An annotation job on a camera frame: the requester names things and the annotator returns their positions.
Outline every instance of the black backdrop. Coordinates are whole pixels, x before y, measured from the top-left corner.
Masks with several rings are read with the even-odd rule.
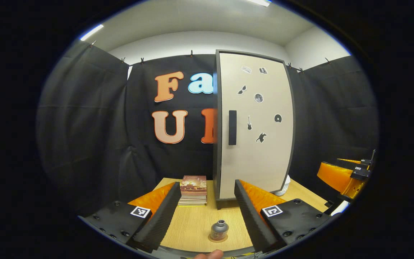
[[[45,173],[75,213],[118,198],[125,138],[127,64],[83,41],[68,49],[45,82],[36,136]]]
[[[304,72],[289,69],[296,133],[289,175],[326,200],[337,193],[317,177],[322,161],[369,159],[379,138],[378,110],[370,83],[353,56]]]
[[[125,100],[125,119],[131,148],[125,162],[132,168],[128,177],[136,179],[139,186],[128,190],[130,196],[143,195],[164,178],[183,178],[183,175],[207,175],[212,179],[212,144],[201,142],[204,137],[205,119],[201,111],[213,108],[212,94],[192,94],[188,91],[190,77],[197,73],[212,75],[215,55],[174,56],[133,64],[128,80]],[[170,90],[173,99],[155,102],[158,84],[156,76],[182,72],[178,89]],[[151,113],[164,110],[166,132],[175,134],[174,110],[186,110],[185,134],[181,142],[165,144],[155,135]]]
[[[153,190],[163,177],[207,175],[212,144],[201,142],[212,94],[188,91],[189,78],[213,73],[215,55],[174,56],[128,66],[105,51],[77,42],[46,81],[37,116],[44,168],[81,215],[106,203]],[[155,77],[183,72],[173,99],[155,102]],[[368,80],[352,56],[298,73],[289,69],[296,133],[289,174],[326,200],[336,191],[317,177],[320,162],[369,158],[378,141],[378,116]],[[184,139],[159,141],[151,113],[164,110],[175,133],[174,110],[186,110]]]

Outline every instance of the cabinet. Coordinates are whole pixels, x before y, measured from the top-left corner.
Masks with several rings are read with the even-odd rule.
[[[283,60],[217,50],[213,93],[215,198],[235,199],[234,181],[283,187],[294,145],[292,86]]]

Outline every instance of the blue letter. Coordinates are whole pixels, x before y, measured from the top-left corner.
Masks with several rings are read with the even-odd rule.
[[[192,94],[199,94],[199,93],[205,93],[205,94],[211,94],[213,93],[213,77],[207,73],[199,73],[195,74],[191,77],[191,82],[188,85],[188,91]]]

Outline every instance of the ceiling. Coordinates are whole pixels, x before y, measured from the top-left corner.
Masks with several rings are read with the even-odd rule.
[[[271,3],[246,0],[148,0],[104,21],[86,41],[104,51],[151,36],[182,31],[242,34],[281,46],[312,28],[301,16]]]

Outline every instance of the orange letter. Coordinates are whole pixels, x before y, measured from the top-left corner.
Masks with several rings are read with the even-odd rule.
[[[157,81],[157,96],[154,98],[155,102],[162,102],[170,100],[174,97],[174,94],[171,94],[169,88],[172,88],[173,91],[178,89],[178,79],[183,79],[182,72],[170,73],[162,76],[157,76],[154,80]]]
[[[213,109],[204,109],[201,114],[204,115],[206,120],[206,129],[201,142],[204,144],[211,144],[213,143]]]
[[[175,117],[176,131],[175,135],[167,135],[166,132],[166,118],[169,116],[168,112],[158,111],[151,116],[154,118],[154,133],[156,138],[166,144],[175,144],[184,138],[184,118],[188,115],[185,110],[176,110],[172,113]]]

